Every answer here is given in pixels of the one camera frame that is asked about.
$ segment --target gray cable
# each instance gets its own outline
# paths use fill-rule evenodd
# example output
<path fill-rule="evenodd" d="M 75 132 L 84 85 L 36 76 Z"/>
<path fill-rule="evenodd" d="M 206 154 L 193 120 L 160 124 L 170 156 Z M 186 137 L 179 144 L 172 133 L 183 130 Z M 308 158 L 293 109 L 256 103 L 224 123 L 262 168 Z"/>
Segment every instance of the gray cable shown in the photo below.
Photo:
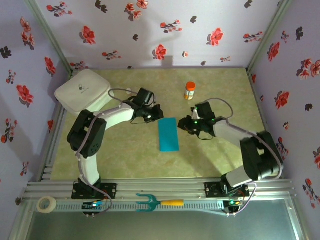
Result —
<path fill-rule="evenodd" d="M 227 124 L 228 126 L 232 127 L 233 129 L 236 129 L 236 130 L 238 130 L 238 131 L 240 131 L 240 132 L 243 132 L 243 133 L 245 133 L 245 134 L 249 134 L 250 136 L 258 139 L 258 141 L 259 141 L 261 144 L 263 144 L 263 145 L 270 151 L 270 153 L 271 153 L 271 154 L 273 155 L 273 157 L 275 158 L 276 163 L 278 164 L 278 167 L 279 167 L 279 172 L 278 172 L 277 176 L 274 177 L 274 179 L 279 179 L 279 178 L 281 177 L 283 171 L 282 171 L 281 161 L 280 161 L 280 159 L 278 158 L 278 156 L 277 156 L 277 154 L 275 153 L 275 151 L 274 151 L 265 141 L 263 141 L 260 137 L 258 137 L 256 134 L 254 134 L 254 133 L 252 133 L 252 132 L 250 132 L 250 131 L 247 131 L 247 130 L 241 128 L 241 127 L 238 127 L 238 126 L 236 126 L 236 125 L 233 125 L 233 124 L 231 124 L 231 123 L 229 122 L 229 119 L 234 116 L 234 109 L 232 108 L 232 106 L 231 106 L 227 101 L 225 101 L 225 100 L 223 100 L 223 99 L 221 99 L 221 98 L 218 98 L 218 97 L 213 97 L 213 98 L 209 98 L 209 99 L 201 102 L 201 104 L 206 103 L 206 102 L 208 102 L 208 101 L 210 101 L 210 100 L 219 100 L 219 101 L 222 101 L 222 102 L 224 102 L 225 104 L 227 104 L 227 105 L 229 106 L 229 108 L 230 108 L 230 110 L 231 110 L 231 115 L 230 115 L 229 117 L 225 118 L 225 122 L 226 122 L 226 124 Z M 256 184 L 255 182 L 252 181 L 252 182 L 249 182 L 249 183 L 247 183 L 247 184 L 254 184 L 254 189 L 253 189 L 253 191 L 252 191 L 252 194 L 251 194 L 251 196 L 249 197 L 248 201 L 246 201 L 245 205 L 244 205 L 239 211 L 233 213 L 234 216 L 236 216 L 237 214 L 241 213 L 241 212 L 248 206 L 249 202 L 251 201 L 252 197 L 254 196 L 254 194 L 255 194 L 255 192 L 256 192 L 256 190 L 257 190 L 257 184 Z"/>
<path fill-rule="evenodd" d="M 119 98 L 117 98 L 117 97 L 114 97 L 114 96 L 111 96 L 110 92 L 111 92 L 111 91 L 114 91 L 114 90 L 126 91 L 126 92 L 130 92 L 130 93 L 133 93 L 133 94 L 137 94 L 137 93 L 134 92 L 134 91 L 126 90 L 126 89 L 122 89 L 122 88 L 113 88 L 113 89 L 110 89 L 110 90 L 108 91 L 109 96 L 110 96 L 112 99 L 115 99 L 115 100 L 119 101 L 121 104 L 123 103 L 123 101 L 122 101 L 121 99 L 119 99 Z M 101 191 L 99 188 L 97 188 L 97 187 L 93 186 L 92 184 L 90 184 L 90 182 L 88 181 L 88 179 L 85 177 L 84 171 L 83 171 L 82 166 L 81 166 L 81 156 L 80 156 L 80 152 L 81 152 L 82 149 L 84 148 L 84 146 L 85 146 L 85 144 L 86 144 L 86 142 L 87 142 L 87 140 L 88 140 L 88 138 L 89 138 L 89 135 L 90 135 L 90 133 L 91 133 L 91 130 L 92 130 L 92 128 L 93 128 L 96 120 L 97 120 L 100 116 L 103 116 L 108 110 L 105 110 L 105 111 L 103 111 L 103 112 L 100 112 L 97 116 L 94 117 L 94 119 L 93 119 L 93 120 L 91 121 L 91 123 L 90 123 L 90 126 L 89 126 L 89 128 L 88 128 L 88 131 L 87 131 L 87 133 L 86 133 L 86 135 L 85 135 L 85 137 L 84 137 L 84 140 L 83 140 L 82 144 L 80 145 L 78 151 L 76 151 L 76 153 L 75 153 L 75 156 L 76 156 L 77 159 L 78 159 L 78 168 L 79 168 L 80 176 L 82 177 L 82 179 L 84 180 L 84 182 L 85 182 L 89 187 L 91 187 L 92 189 L 96 190 L 97 192 L 103 194 L 104 196 L 106 196 L 106 197 L 110 200 L 110 206 L 109 206 L 107 209 L 101 211 L 100 213 L 104 213 L 104 212 L 109 211 L 109 210 L 112 208 L 113 201 L 112 201 L 111 197 L 110 197 L 106 192 Z"/>

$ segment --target white lid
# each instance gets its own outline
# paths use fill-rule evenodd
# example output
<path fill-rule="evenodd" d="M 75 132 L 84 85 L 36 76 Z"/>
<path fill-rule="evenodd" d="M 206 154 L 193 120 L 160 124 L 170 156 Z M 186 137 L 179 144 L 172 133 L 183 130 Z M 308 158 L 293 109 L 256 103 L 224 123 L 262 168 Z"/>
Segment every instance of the white lid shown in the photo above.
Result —
<path fill-rule="evenodd" d="M 85 69 L 59 87 L 54 95 L 62 106 L 78 113 L 94 104 L 109 88 L 106 79 Z"/>

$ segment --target floral wallpaper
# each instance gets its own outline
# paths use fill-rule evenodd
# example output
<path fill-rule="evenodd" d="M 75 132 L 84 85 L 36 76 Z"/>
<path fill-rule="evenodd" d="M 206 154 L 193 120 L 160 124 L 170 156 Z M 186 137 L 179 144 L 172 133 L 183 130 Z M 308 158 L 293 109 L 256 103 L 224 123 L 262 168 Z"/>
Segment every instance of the floral wallpaper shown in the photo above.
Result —
<path fill-rule="evenodd" d="M 72 68 L 247 67 L 279 0 L 33 0 Z M 277 52 L 272 48 L 271 58 Z"/>
<path fill-rule="evenodd" d="M 313 24 L 320 19 L 314 8 L 318 3 L 293 1 L 251 71 L 253 89 L 263 96 L 258 104 L 282 156 L 284 176 L 295 185 L 310 239 L 320 236 L 320 31 Z"/>
<path fill-rule="evenodd" d="M 23 188 L 43 161 L 44 143 L 54 128 L 54 92 L 67 71 L 25 3 L 1 3 L 0 239 L 7 240 Z"/>

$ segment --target yellow handle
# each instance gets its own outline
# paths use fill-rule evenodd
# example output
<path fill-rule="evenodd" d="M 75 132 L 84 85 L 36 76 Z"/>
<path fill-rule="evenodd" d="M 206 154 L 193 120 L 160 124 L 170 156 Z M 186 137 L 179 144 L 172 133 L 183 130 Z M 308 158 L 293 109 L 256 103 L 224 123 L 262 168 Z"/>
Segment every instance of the yellow handle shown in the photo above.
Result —
<path fill-rule="evenodd" d="M 161 201 L 161 205 L 164 205 L 164 206 L 183 206 L 183 205 L 185 205 L 185 202 L 183 200 L 167 200 L 167 201 Z"/>

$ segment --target black bracket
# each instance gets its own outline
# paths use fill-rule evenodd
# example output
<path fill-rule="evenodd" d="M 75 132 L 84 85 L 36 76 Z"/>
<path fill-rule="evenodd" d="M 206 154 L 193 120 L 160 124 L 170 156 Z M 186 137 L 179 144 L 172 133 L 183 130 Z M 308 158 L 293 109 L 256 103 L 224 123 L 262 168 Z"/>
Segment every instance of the black bracket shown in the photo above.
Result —
<path fill-rule="evenodd" d="M 228 194 L 225 194 L 221 190 L 221 185 L 219 181 L 214 182 L 205 182 L 204 183 L 204 192 L 205 197 L 207 199 L 210 198 L 225 198 L 225 197 L 233 197 L 233 198 L 240 198 L 240 197 L 249 197 L 249 189 L 248 185 L 242 185 L 239 188 L 237 188 L 235 191 L 231 191 Z"/>
<path fill-rule="evenodd" d="M 117 184 L 116 183 L 100 183 L 98 187 L 101 191 L 106 192 L 111 199 L 116 198 L 117 194 Z M 72 196 L 71 199 L 104 199 L 105 196 L 96 192 L 95 194 L 91 194 L 86 189 L 84 189 L 79 183 L 75 183 L 73 185 Z"/>

